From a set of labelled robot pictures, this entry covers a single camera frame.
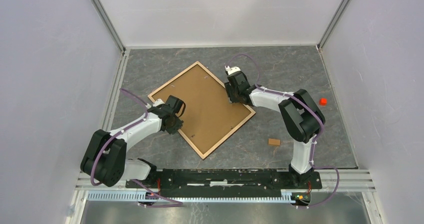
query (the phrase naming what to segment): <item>black mounting plate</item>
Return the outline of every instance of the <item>black mounting plate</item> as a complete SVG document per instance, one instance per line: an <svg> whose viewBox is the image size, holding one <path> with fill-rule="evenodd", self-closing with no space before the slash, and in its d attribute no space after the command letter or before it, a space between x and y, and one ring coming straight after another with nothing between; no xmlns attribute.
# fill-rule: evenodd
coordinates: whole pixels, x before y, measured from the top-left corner
<svg viewBox="0 0 424 224"><path fill-rule="evenodd" d="M308 181L312 189L323 188L316 171L301 183L293 183L289 171L281 169L163 169L155 176L160 179L160 194L170 198L281 197L281 189L307 190ZM132 181L125 187L140 188Z"/></svg>

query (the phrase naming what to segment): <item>white wall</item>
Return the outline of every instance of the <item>white wall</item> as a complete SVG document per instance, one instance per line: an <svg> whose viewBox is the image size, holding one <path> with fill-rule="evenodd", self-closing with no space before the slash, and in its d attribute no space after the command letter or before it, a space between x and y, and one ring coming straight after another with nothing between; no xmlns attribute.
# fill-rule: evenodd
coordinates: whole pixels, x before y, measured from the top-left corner
<svg viewBox="0 0 424 224"><path fill-rule="evenodd" d="M120 52L90 0L0 0L0 223L60 224Z"/></svg>
<svg viewBox="0 0 424 224"><path fill-rule="evenodd" d="M422 223L424 0L351 0L324 46L359 164L388 223Z"/></svg>
<svg viewBox="0 0 424 224"><path fill-rule="evenodd" d="M316 44L341 0L100 0L128 46Z"/></svg>

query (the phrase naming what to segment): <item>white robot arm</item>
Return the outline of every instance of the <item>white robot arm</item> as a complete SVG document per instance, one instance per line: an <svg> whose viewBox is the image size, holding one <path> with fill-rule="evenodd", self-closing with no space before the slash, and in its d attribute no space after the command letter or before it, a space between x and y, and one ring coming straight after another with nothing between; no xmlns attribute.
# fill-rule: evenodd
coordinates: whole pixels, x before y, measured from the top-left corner
<svg viewBox="0 0 424 224"><path fill-rule="evenodd" d="M270 90L265 87L250 85L246 75L239 67L225 67L228 82L225 90L230 103L242 103L253 107L264 107L279 112L282 115L288 133L294 139L293 158L289 171L292 171L298 180L312 172L310 160L313 137L320 131L320 124L308 112L299 113L304 109L302 105L290 97L302 101L325 124L325 118L318 106L306 90L283 92Z"/></svg>
<svg viewBox="0 0 424 224"><path fill-rule="evenodd" d="M143 115L110 132L97 130L82 159L81 171L90 175L93 166L96 165L94 178L108 187L112 187L119 180L145 180L154 166L143 159L126 159L126 153L151 134L159 131L175 134L183 126L183 121L179 117L184 114L185 108L186 105L182 100L170 95L165 103L158 99L152 107L148 106L147 117ZM106 151L101 154L99 161L95 164L101 148L111 137L115 138L108 144Z"/></svg>

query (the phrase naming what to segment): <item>brown backing board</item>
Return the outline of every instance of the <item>brown backing board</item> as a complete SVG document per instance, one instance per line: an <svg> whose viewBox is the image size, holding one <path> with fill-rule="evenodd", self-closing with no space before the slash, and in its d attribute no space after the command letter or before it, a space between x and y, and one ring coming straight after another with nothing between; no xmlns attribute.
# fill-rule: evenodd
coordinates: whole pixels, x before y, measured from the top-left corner
<svg viewBox="0 0 424 224"><path fill-rule="evenodd" d="M205 159L246 123L255 111L240 103L229 103L224 84L200 62L148 95L154 102L172 95L186 104L178 130L196 153Z"/></svg>

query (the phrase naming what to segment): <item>wooden picture frame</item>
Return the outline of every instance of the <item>wooden picture frame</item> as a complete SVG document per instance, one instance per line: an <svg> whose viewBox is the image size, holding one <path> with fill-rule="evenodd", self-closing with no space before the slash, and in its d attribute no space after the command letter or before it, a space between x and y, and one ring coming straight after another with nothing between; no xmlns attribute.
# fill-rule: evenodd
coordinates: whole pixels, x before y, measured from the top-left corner
<svg viewBox="0 0 424 224"><path fill-rule="evenodd" d="M156 101L155 99L159 99L159 98L161 98L165 102L166 98L168 98L169 95L173 95L173 96L176 96L177 98L180 98L173 93L174 90L175 90L175 92L180 92L180 96L185 95L185 98L187 98L187 95L205 95L203 93L207 92L208 90L204 90L204 89L207 89L207 88L204 88L204 87L203 87L202 91L199 91L199 90L194 90L194 91L191 91L191 92L188 91L187 88L191 89L191 87L193 86L193 83L191 83L192 81L190 81L190 80L188 82L185 81L186 85L184 87L185 88L184 90L177 91L177 88L175 88L175 86L172 84L172 83L174 83L174 84L181 83L182 81L181 80L178 81L178 79L183 78L184 74L187 74L186 78L189 78L189 76L191 78L194 75L193 74L194 72L196 73L197 82L202 82L203 79L198 77L201 74L201 70L198 67L200 67L201 70L206 73L206 74L203 74L204 77L202 77L202 78L205 78L205 79L207 79L208 77L213 78L214 81L216 81L220 86L222 86L222 91L219 88L219 85L213 84L213 90L214 91L213 91L213 93L211 92L210 95L215 95L215 96L218 95L219 96L219 97L216 97L215 99L213 99L214 104L209 105L211 107L205 107L204 105L202 107L199 107L198 104L188 106L185 113L187 113L189 108L190 108L190 110L193 110L194 108L197 108L197 107L201 108L201 109L209 108L209 110L212 109L212 108L219 108L219 107L215 107L215 104L218 103L216 105L220 106L220 109L218 109L217 111L224 112L224 114L226 114L225 120L232 119L232 120L229 120L229 122L231 122L232 124L231 124L230 127L228 127L227 123L222 123L222 122L220 122L218 124L207 123L208 118L202 117L202 119L197 120L198 123L196 123L196 125L191 124L191 127L193 127L193 129L197 129L196 132L194 132L194 131L191 132L191 130L186 129L185 131L187 133L185 133L183 130L185 129L185 125L190 125L190 123L187 123L190 120L189 119L190 116L187 117L187 116L185 116L186 114L184 114L181 117L181 119L184 121L184 124L183 124L183 127L180 130L178 130L179 134L188 142L188 144L194 149L194 151L202 159L205 159L216 148L218 148L226 139L228 139L232 134L234 134L241 126L243 126L243 124L245 124L251 117L253 117L256 112L250 106L246 106L246 105L243 105L241 103L232 103L232 104L229 103L227 93L226 93L226 90L225 90L225 87L224 87L224 83L221 80L219 80L214 74L212 74L212 72L210 72L206 67L204 67L198 61L196 61L195 63L193 63L189 67L187 67L185 70L183 70L181 73L179 73L178 75L176 75L175 77L173 77L172 79L167 81L165 84L160 86L158 89L154 90L152 93L150 93L148 95L148 98L152 102ZM212 85L212 83L213 82L211 80L207 80L207 83L206 83L206 80L204 82L205 85L206 84ZM199 98L199 96L197 96L197 98L190 98L190 99L193 99L191 101L192 103L194 102L194 100L196 102L201 102L202 100L205 102L204 98ZM198 111L196 113L201 114L203 116L204 115L210 115L210 114L205 114L206 111L204 111L204 110ZM228 130L228 132L225 135L223 135L222 137L220 135L218 135L218 136L214 136L213 138L204 138L207 135L211 135L211 134L207 133L208 131L213 132L214 130L206 130L205 131L206 127L203 126L203 128L202 128L202 125L215 125L215 127L217 128L216 133L219 132L219 133L222 134L222 133L225 133L227 130ZM199 135L199 136L201 136L199 138L203 138L203 141L202 140L198 141L198 142L202 143L202 145L203 145L203 143L206 143L207 141L214 143L214 140L216 140L217 138L220 138L220 139L216 143L214 143L211 147L209 147L211 145L211 143L209 143L208 146L200 146L199 144L195 143L196 142L196 140L194 138L195 135L194 134L191 135L191 133L203 133L203 134Z"/></svg>

